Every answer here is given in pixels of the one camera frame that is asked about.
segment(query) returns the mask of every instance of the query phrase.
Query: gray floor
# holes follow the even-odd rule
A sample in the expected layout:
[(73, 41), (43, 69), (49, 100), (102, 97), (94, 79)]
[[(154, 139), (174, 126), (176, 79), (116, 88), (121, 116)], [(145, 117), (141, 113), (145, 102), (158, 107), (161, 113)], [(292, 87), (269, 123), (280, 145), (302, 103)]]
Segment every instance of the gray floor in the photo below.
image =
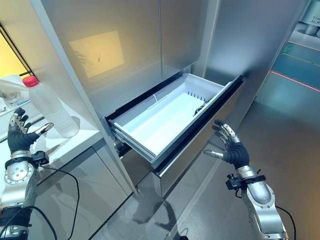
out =
[[(268, 106), (255, 102), (237, 131), (251, 164), (261, 168), (276, 193), (276, 204), (289, 210), (297, 239), (320, 239), (320, 131)], [(102, 239), (253, 240), (247, 210), (225, 186), (233, 167), (200, 155), (164, 201), (147, 178), (94, 236)], [(290, 237), (292, 223), (280, 212)]]

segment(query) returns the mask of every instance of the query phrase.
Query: wall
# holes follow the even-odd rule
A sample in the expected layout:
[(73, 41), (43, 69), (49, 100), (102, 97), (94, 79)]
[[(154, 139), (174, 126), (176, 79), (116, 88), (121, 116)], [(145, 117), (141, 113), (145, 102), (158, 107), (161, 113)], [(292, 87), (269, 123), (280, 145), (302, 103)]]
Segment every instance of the wall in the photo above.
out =
[(195, 73), (225, 85), (244, 75), (245, 86), (228, 121), (236, 128), (265, 79), (275, 56), (292, 31), (306, 0), (212, 0), (207, 17), (208, 49), (201, 50)]

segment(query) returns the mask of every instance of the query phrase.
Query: cabinet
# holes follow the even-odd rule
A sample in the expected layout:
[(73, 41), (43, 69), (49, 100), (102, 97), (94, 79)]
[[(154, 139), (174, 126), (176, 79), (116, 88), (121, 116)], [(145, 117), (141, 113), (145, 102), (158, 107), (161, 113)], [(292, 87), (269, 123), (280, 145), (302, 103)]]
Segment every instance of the cabinet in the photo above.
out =
[[(92, 147), (61, 169), (73, 174), (79, 182), (80, 201), (72, 239), (88, 239), (127, 195)], [(39, 184), (37, 195), (35, 206), (46, 214), (58, 239), (67, 239), (77, 202), (74, 179), (57, 172)], [(36, 211), (30, 223), (30, 239), (52, 239), (50, 228)]]

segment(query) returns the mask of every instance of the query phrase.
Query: robotic finger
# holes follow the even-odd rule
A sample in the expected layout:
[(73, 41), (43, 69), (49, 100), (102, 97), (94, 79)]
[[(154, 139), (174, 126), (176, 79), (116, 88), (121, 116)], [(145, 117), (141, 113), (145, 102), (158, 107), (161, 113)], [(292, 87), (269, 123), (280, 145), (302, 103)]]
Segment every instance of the robotic finger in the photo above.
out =
[(224, 121), (217, 119), (217, 120), (214, 121), (214, 123), (217, 124), (222, 129), (222, 131), (229, 137), (231, 142), (233, 142), (233, 143), (239, 143), (240, 142), (240, 139), (238, 138), (236, 133)]

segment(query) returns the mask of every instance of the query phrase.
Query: cabinet door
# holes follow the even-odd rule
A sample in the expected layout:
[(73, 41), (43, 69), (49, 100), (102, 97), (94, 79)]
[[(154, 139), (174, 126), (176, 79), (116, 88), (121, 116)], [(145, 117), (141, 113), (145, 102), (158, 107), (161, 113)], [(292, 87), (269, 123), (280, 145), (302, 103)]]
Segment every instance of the cabinet door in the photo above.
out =
[[(80, 201), (72, 239), (88, 239), (119, 207), (127, 195), (92, 147), (68, 163), (62, 170), (79, 182)], [(37, 187), (35, 206), (43, 210), (58, 239), (70, 235), (77, 187), (73, 178), (57, 172)], [(34, 211), (31, 215), (30, 239), (52, 239), (45, 220)]]
[(208, 0), (160, 0), (159, 2), (162, 77), (166, 80), (198, 60)]
[(42, 0), (99, 117), (161, 82), (158, 0)]

